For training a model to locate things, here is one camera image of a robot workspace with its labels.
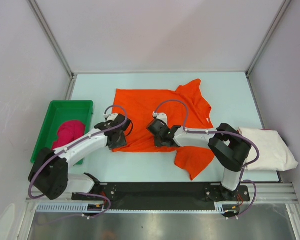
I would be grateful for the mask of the orange t shirt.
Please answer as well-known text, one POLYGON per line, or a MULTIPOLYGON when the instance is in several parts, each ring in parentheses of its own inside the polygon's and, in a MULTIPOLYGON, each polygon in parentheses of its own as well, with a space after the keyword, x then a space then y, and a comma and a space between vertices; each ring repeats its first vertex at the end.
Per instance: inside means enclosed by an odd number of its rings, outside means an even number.
POLYGON ((212 129, 211 105, 203 98, 201 80, 195 79, 176 90, 168 89, 117 89, 114 97, 114 113, 127 112, 133 129, 127 137, 127 146, 117 148, 126 153, 176 152, 174 164, 185 170, 194 180, 213 161, 210 149, 199 147, 155 147, 154 137, 147 130, 153 120, 153 112, 167 114, 168 126, 186 126, 194 129, 212 129))

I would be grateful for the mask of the magenta t shirt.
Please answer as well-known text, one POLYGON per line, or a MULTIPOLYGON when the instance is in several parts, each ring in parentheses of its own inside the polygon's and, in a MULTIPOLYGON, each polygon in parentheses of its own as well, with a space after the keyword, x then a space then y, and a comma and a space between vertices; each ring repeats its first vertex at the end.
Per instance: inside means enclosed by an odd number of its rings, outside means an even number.
POLYGON ((64 122, 57 131, 57 140, 53 142, 51 149, 63 147, 85 134, 86 125, 79 120, 64 122))

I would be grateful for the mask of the aluminium rail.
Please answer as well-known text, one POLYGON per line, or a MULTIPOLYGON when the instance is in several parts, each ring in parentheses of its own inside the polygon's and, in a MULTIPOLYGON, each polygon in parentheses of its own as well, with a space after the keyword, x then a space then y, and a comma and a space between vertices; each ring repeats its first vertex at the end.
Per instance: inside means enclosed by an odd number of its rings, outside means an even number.
MULTIPOLYGON (((255 183, 256 185, 256 204, 297 204, 299 202, 292 183, 255 183)), ((49 200, 47 197, 30 199, 26 202, 50 202, 62 203, 72 202, 72 195, 65 193, 56 200, 49 200)))

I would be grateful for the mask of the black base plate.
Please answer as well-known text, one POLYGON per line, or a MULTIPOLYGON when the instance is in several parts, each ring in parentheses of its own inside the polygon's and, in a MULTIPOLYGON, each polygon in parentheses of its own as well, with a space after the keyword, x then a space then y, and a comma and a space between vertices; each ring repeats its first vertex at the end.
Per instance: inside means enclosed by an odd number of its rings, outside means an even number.
POLYGON ((108 182, 98 183, 90 191, 111 201, 111 210, 123 211, 208 211, 215 203, 248 203, 247 186, 234 193, 219 182, 108 182))

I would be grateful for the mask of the white folded t shirt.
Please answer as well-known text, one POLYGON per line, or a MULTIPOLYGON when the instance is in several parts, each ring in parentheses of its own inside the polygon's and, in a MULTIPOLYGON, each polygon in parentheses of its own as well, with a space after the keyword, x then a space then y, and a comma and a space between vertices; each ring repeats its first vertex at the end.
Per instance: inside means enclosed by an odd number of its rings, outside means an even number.
POLYGON ((277 131, 244 127, 238 131, 259 150, 258 160, 245 167, 248 171, 285 172, 297 168, 299 163, 277 131))

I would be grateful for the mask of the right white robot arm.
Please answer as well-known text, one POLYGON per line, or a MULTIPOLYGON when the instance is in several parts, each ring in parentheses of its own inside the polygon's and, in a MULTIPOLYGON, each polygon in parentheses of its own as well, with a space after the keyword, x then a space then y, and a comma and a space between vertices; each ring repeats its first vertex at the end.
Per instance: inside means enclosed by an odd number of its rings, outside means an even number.
POLYGON ((256 145, 226 123, 213 129, 187 128, 181 125, 168 127, 161 119, 154 118, 147 126, 156 147, 198 147, 211 150, 223 166, 219 192, 223 199, 232 201, 239 194, 244 163, 256 145))

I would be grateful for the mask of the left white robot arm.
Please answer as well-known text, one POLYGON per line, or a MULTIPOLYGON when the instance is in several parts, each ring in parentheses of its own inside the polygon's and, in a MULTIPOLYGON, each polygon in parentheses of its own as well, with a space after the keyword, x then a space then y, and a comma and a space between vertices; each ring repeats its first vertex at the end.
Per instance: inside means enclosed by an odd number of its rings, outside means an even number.
POLYGON ((128 117, 113 113, 84 136, 54 150, 41 149, 28 177, 29 197, 35 199, 32 189, 36 188, 50 200, 77 193, 83 193, 90 200, 97 199, 101 193, 99 181, 89 173, 72 174, 70 168, 99 149, 126 146, 125 132, 130 125, 132 121, 128 117))

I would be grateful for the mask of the green plastic bin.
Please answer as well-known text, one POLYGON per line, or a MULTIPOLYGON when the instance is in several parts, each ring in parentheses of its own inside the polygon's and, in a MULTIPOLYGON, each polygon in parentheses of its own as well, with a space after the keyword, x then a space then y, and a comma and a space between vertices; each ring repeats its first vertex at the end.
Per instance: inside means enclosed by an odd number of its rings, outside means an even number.
POLYGON ((90 130, 93 116, 94 103, 91 100, 53 100, 50 102, 44 118, 32 157, 34 163, 41 149, 49 148, 52 150, 54 141, 57 140, 59 127, 72 120, 78 120, 85 124, 85 133, 90 130))

